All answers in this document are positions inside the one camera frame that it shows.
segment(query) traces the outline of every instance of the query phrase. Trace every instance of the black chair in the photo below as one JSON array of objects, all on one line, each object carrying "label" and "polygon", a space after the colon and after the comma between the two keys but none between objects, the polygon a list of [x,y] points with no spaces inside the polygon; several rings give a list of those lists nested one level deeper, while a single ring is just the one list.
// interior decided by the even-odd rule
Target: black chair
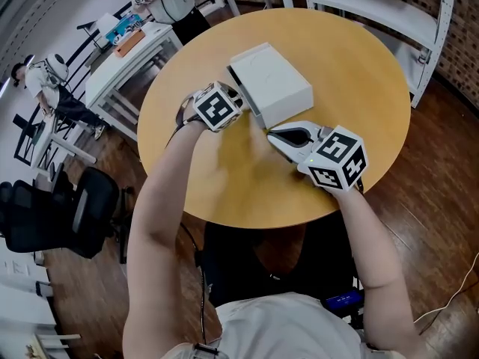
[{"label": "black chair", "polygon": [[21,180],[0,184],[0,232],[9,250],[17,253],[69,248],[93,258],[106,237],[120,242],[120,263],[126,262],[126,236],[131,214],[121,190],[120,214],[112,219],[120,191],[116,182],[95,168],[86,168],[76,190],[60,164],[50,171],[52,188],[43,191]]}]

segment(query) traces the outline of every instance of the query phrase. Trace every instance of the shelf board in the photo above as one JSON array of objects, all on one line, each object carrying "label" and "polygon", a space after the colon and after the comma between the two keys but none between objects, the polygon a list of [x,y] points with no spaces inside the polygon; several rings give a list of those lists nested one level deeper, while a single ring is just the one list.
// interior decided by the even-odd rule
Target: shelf board
[{"label": "shelf board", "polygon": [[409,87],[409,92],[416,94],[424,70],[424,65],[419,64],[418,62],[421,51],[378,29],[371,28],[361,22],[356,22],[356,24],[362,26],[376,36],[386,48],[389,49],[403,70],[407,86]]},{"label": "shelf board", "polygon": [[346,10],[383,24],[434,49],[437,22],[432,16],[401,0],[312,0]]}]

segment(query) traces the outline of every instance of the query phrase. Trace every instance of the white box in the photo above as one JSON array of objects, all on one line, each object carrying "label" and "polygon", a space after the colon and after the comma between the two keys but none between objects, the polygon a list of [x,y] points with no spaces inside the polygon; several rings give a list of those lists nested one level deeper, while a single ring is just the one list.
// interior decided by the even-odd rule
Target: white box
[{"label": "white box", "polygon": [[262,128],[313,107],[313,88],[270,44],[231,58],[228,68]]}]

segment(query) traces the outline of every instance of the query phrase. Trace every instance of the standing person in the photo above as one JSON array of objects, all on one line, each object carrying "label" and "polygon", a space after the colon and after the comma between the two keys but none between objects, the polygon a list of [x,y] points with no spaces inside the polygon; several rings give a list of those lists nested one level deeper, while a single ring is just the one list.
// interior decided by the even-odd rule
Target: standing person
[{"label": "standing person", "polygon": [[195,0],[147,0],[146,4],[137,5],[134,1],[132,4],[135,12],[142,13],[148,9],[157,22],[171,24],[183,45],[210,28],[195,7]]},{"label": "standing person", "polygon": [[[201,347],[185,343],[175,240],[193,151],[205,129],[205,124],[198,121],[181,128],[153,166],[138,196],[128,246],[129,314],[123,333],[124,357],[425,358],[425,345],[415,330],[394,243],[355,189],[333,193],[341,212],[308,225],[299,262],[289,274],[296,279],[282,291],[269,286],[266,269],[251,246],[246,246],[247,230],[207,224],[204,272],[211,287],[210,301],[222,323],[222,336],[212,343],[217,351],[199,352]],[[322,245],[324,234],[332,236],[335,243]],[[342,282],[350,286],[352,281],[350,276],[330,275],[336,265],[348,260],[348,254],[336,257],[333,253],[324,265],[322,255],[341,245],[342,237],[336,235],[344,235],[347,249],[349,239],[349,260],[352,251],[364,285],[364,340],[316,298],[317,291],[330,284],[340,289]]]},{"label": "standing person", "polygon": [[26,66],[18,63],[13,66],[11,77],[15,86],[24,82],[30,94],[35,98],[46,116],[51,116],[53,110],[73,121],[82,121],[93,127],[95,140],[98,140],[105,130],[106,123],[95,113],[86,109],[85,105],[77,100],[63,86],[52,88],[47,83],[45,72],[36,64]]}]

